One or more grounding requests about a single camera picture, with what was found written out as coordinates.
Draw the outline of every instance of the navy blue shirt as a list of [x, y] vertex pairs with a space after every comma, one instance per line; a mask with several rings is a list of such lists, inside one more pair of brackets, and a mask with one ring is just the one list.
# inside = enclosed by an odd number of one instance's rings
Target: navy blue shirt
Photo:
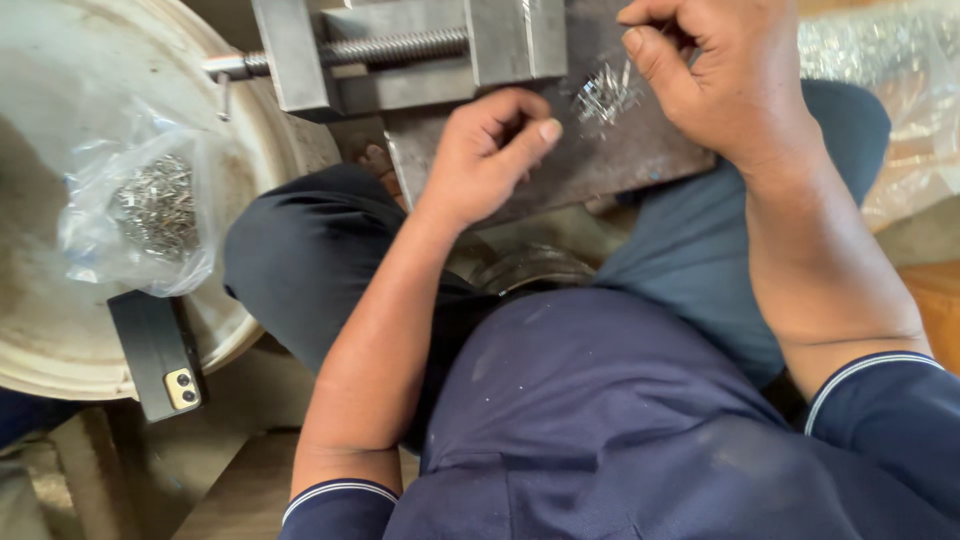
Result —
[[465, 345], [398, 497], [338, 479], [284, 540], [960, 538], [960, 380], [851, 362], [792, 430], [697, 332], [625, 293], [514, 301]]

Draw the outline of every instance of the hand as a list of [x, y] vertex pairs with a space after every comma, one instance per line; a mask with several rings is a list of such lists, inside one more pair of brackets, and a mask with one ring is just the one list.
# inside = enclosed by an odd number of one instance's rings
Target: hand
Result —
[[[504, 146], [510, 133], [521, 131]], [[450, 115], [414, 213], [457, 232], [489, 217], [563, 134], [550, 104], [520, 88], [498, 90]]]
[[793, 0], [635, 0], [617, 22], [633, 27], [624, 46], [667, 118], [742, 172], [822, 145], [800, 89]]

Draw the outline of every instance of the white bucket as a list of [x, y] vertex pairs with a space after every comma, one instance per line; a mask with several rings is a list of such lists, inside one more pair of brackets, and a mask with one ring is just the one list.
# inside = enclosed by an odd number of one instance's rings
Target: white bucket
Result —
[[[0, 14], [0, 56], [8, 61], [62, 66], [239, 144], [244, 156], [231, 166], [224, 201], [235, 217], [258, 193], [340, 158], [326, 127], [279, 111], [269, 80], [234, 85], [233, 120], [220, 122], [217, 86], [199, 66], [228, 51], [178, 0], [5, 0]], [[0, 72], [0, 385], [72, 400], [134, 397], [106, 307], [126, 289], [68, 280], [57, 247], [57, 216], [66, 204], [60, 179], [77, 135], [73, 88], [25, 95], [28, 83]], [[205, 373], [263, 332], [224, 292], [222, 277], [218, 260], [186, 298]]]

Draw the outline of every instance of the shirt sleeve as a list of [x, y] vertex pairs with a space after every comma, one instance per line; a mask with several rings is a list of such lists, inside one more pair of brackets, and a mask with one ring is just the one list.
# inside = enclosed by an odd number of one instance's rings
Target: shirt sleeve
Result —
[[277, 540], [379, 540], [396, 500], [393, 491], [369, 480], [318, 483], [287, 505]]
[[805, 433], [872, 460], [960, 522], [960, 380], [910, 352], [864, 356], [813, 399]]

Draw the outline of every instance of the bare foot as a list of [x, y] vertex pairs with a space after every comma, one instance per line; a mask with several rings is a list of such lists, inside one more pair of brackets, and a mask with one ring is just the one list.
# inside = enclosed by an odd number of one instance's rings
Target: bare foot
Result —
[[387, 154], [379, 146], [368, 143], [364, 148], [364, 153], [356, 158], [356, 162], [380, 180], [403, 211], [407, 210], [406, 203], [403, 200], [403, 191], [400, 189], [400, 182], [396, 178], [394, 163], [390, 160], [390, 154]]

